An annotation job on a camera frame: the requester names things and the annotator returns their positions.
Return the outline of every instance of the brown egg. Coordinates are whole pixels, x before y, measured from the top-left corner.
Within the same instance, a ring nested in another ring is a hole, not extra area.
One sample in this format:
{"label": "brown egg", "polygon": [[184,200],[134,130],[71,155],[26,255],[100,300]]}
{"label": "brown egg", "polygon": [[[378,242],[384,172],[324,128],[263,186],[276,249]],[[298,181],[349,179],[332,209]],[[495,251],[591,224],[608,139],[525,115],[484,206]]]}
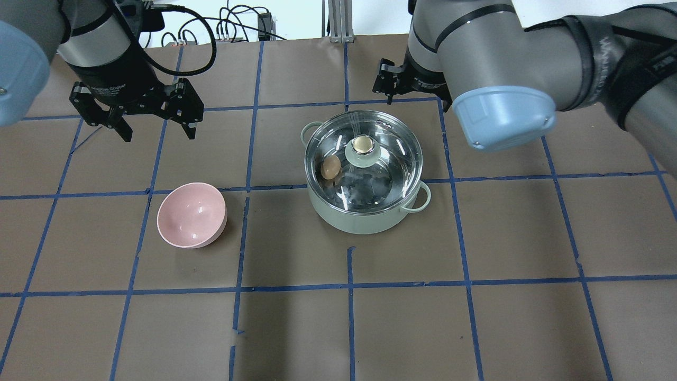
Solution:
{"label": "brown egg", "polygon": [[322,162],[320,173],[325,180],[331,180],[339,174],[341,170],[341,160],[336,155],[327,156]]}

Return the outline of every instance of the pink plastic bowl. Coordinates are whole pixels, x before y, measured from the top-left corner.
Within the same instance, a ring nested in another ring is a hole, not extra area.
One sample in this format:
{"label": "pink plastic bowl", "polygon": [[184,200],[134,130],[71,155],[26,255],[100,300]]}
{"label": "pink plastic bowl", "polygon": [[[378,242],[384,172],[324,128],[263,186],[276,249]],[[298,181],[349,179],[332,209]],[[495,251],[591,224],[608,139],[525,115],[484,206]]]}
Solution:
{"label": "pink plastic bowl", "polygon": [[209,184],[191,182],[169,193],[160,205],[158,232],[170,245],[195,249],[218,238],[227,219],[221,192]]}

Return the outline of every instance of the bowl rim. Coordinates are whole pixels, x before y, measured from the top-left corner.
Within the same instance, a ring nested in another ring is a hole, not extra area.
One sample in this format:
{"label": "bowl rim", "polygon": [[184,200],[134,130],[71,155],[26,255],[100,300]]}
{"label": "bowl rim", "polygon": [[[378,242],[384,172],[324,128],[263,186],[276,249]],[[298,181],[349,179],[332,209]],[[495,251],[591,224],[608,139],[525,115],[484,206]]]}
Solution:
{"label": "bowl rim", "polygon": [[178,248],[181,248],[181,249],[191,249],[191,248],[193,248],[193,247],[200,247],[200,245],[202,245],[202,244],[204,244],[205,242],[207,242],[207,241],[209,241],[210,239],[212,239],[212,238],[214,237],[214,235],[219,234],[219,231],[221,230],[221,227],[223,226],[223,221],[226,219],[225,216],[226,216],[226,214],[228,213],[228,209],[227,209],[227,207],[226,207],[226,205],[225,205],[225,199],[223,198],[223,195],[221,195],[221,202],[223,203],[222,205],[223,205],[223,208],[224,208],[224,213],[223,213],[223,216],[221,217],[221,221],[219,222],[219,227],[217,227],[217,229],[215,230],[215,232],[214,232],[212,235],[210,235],[210,236],[207,237],[206,239],[204,239],[204,240],[202,240],[202,241],[200,241],[200,242],[198,242],[198,243],[195,243],[195,244],[193,244],[193,245],[178,245],[178,244],[176,244],[176,243],[171,242],[170,240],[168,240],[168,239],[165,237],[165,235],[162,233],[162,230],[160,229],[160,212],[162,211],[162,207],[165,206],[165,202],[167,202],[167,200],[169,199],[169,197],[170,197],[172,194],[176,193],[179,189],[185,188],[185,187],[187,187],[187,186],[194,186],[194,185],[201,185],[201,186],[206,185],[207,188],[208,188],[210,191],[211,191],[211,190],[214,190],[216,193],[218,193],[218,194],[221,195],[221,192],[219,191],[219,189],[217,189],[217,188],[216,188],[215,186],[213,186],[212,184],[207,184],[206,182],[189,182],[189,183],[187,183],[187,184],[184,184],[184,185],[179,186],[179,187],[176,188],[175,190],[172,190],[172,191],[165,197],[165,199],[162,200],[162,203],[160,204],[160,207],[158,208],[158,215],[155,217],[155,224],[156,224],[156,226],[157,226],[158,233],[160,233],[160,237],[162,237],[162,239],[164,239],[165,242],[167,242],[168,244],[170,244],[170,245],[172,245],[172,246],[175,246],[175,247],[178,247]]}

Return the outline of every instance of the blue cap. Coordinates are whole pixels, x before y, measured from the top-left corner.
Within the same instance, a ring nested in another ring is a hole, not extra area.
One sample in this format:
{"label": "blue cap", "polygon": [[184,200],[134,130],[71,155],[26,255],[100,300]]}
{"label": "blue cap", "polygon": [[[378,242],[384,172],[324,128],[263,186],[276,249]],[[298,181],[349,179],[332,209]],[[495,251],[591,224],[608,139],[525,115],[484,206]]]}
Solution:
{"label": "blue cap", "polygon": [[485,152],[531,142],[547,134],[556,121],[552,98],[523,86],[474,89],[459,95],[453,107],[468,144]]}
{"label": "blue cap", "polygon": [[0,126],[26,116],[47,84],[49,61],[26,33],[0,21]]}

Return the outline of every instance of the transparent lid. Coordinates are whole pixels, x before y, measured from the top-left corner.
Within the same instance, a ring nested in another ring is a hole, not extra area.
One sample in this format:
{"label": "transparent lid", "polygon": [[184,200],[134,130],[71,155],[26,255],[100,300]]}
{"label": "transparent lid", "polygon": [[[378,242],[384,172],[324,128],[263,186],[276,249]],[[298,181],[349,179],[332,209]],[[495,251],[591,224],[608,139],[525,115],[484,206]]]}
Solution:
{"label": "transparent lid", "polygon": [[331,118],[312,135],[306,178],[321,200],[356,214],[383,212],[411,195],[421,176],[420,145],[404,123],[378,111]]}

